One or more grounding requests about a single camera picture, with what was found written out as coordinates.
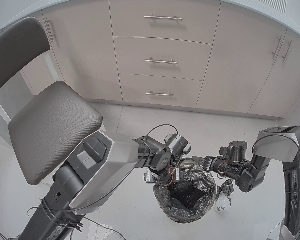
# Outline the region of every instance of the white plastic bag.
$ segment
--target white plastic bag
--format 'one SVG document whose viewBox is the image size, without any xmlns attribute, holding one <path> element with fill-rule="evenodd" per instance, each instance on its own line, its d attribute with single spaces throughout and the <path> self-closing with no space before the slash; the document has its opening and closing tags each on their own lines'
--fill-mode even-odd
<svg viewBox="0 0 300 240">
<path fill-rule="evenodd" d="M 230 210 L 230 201 L 227 197 L 227 194 L 221 192 L 219 195 L 218 200 L 216 200 L 214 209 L 216 209 L 217 212 L 220 213 L 228 213 Z"/>
</svg>

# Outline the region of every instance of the chair backrest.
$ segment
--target chair backrest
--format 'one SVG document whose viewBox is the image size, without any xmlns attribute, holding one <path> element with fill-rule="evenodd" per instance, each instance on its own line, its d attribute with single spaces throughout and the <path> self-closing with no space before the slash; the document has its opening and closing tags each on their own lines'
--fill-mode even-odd
<svg viewBox="0 0 300 240">
<path fill-rule="evenodd" d="M 34 58 L 50 49 L 41 23 L 24 18 L 0 34 L 0 88 Z"/>
</svg>

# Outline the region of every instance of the crumpled black plastic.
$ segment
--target crumpled black plastic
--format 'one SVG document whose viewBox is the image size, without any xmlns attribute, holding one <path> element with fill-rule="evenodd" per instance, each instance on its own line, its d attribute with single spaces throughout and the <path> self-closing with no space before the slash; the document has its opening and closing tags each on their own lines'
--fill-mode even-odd
<svg viewBox="0 0 300 240">
<path fill-rule="evenodd" d="M 169 187 L 153 186 L 154 195 L 163 212 L 173 221 L 189 223 L 201 219 L 214 204 L 216 183 L 211 172 L 191 158 L 178 166 L 184 173 L 180 182 Z"/>
<path fill-rule="evenodd" d="M 223 192 L 224 194 L 227 194 L 227 198 L 229 199 L 231 206 L 230 195 L 234 191 L 232 181 L 232 179 L 228 179 L 224 183 L 222 183 L 221 186 L 216 187 L 216 201 L 218 200 L 220 193 Z"/>
</svg>

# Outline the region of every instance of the tile floor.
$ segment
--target tile floor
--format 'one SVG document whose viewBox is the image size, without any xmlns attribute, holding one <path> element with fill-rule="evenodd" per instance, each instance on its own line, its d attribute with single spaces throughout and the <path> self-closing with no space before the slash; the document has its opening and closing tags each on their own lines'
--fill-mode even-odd
<svg viewBox="0 0 300 240">
<path fill-rule="evenodd" d="M 159 124 L 173 124 L 191 144 L 189 157 L 217 155 L 220 146 L 244 140 L 251 148 L 259 130 L 277 126 L 274 120 L 203 114 L 156 108 L 92 103 L 103 116 L 106 130 L 123 133 L 131 138 L 145 135 Z M 150 135 L 159 141 L 172 133 L 169 126 L 160 127 Z M 282 164 L 272 160 L 262 185 L 250 193 L 234 187 L 228 214 L 211 209 L 202 219 L 189 224 L 170 220 L 160 209 L 152 185 L 143 181 L 145 169 L 135 169 L 117 188 L 108 201 L 87 217 L 120 231 L 128 240 L 139 239 L 215 239 L 265 240 L 270 230 L 284 216 L 284 178 Z M 224 180 L 215 178 L 216 184 Z M 29 220 L 26 211 L 36 206 L 48 191 L 47 186 L 26 183 L 13 150 L 0 139 L 0 230 L 12 237 L 21 233 Z M 73 240 L 119 240 L 115 232 L 98 227 L 89 231 L 90 223 L 75 231 Z M 270 238 L 278 237 L 279 227 Z"/>
</svg>

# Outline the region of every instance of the drawer handle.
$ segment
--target drawer handle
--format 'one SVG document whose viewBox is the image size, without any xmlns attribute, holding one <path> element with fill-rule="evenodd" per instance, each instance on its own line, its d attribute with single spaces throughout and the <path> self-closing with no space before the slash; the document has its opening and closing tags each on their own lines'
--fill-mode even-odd
<svg viewBox="0 0 300 240">
<path fill-rule="evenodd" d="M 165 16 L 144 16 L 145 19 L 160 19 L 160 20 L 175 20 L 175 21 L 182 21 L 182 18 L 178 18 L 177 16 L 174 17 L 165 17 Z"/>
<path fill-rule="evenodd" d="M 286 53 L 286 56 L 282 56 L 283 58 L 283 62 L 282 63 L 285 63 L 286 62 L 286 59 L 287 59 L 287 56 L 288 56 L 288 53 L 290 51 L 290 48 L 291 48 L 291 45 L 292 45 L 292 40 L 290 42 L 288 42 L 289 44 L 289 47 L 288 47 L 288 50 L 287 50 L 287 53 Z"/>
<path fill-rule="evenodd" d="M 146 95 L 154 95 L 154 96 L 173 96 L 173 94 L 171 94 L 170 92 L 168 93 L 155 93 L 152 90 L 150 92 L 146 92 Z"/>
<path fill-rule="evenodd" d="M 49 19 L 44 18 L 44 25 L 46 26 L 46 30 L 47 30 L 47 32 L 48 32 L 48 37 L 49 37 L 49 39 L 50 39 L 50 42 L 52 43 L 52 42 L 53 42 L 54 34 L 51 34 L 49 22 L 50 22 Z"/>
<path fill-rule="evenodd" d="M 171 59 L 171 60 L 155 60 L 152 57 L 150 59 L 145 59 L 144 62 L 178 64 L 178 62 L 177 61 L 173 61 L 173 59 Z"/>
<path fill-rule="evenodd" d="M 281 44 L 281 41 L 283 41 L 282 35 L 281 35 L 280 37 L 278 37 L 278 39 L 279 39 L 279 42 L 278 42 L 277 48 L 276 48 L 275 52 L 272 52 L 272 54 L 273 54 L 272 59 L 273 59 L 273 60 L 276 60 L 276 58 L 277 58 L 277 56 L 278 56 L 278 52 L 279 52 L 279 49 L 280 49 L 280 47 L 281 47 L 280 44 Z"/>
</svg>

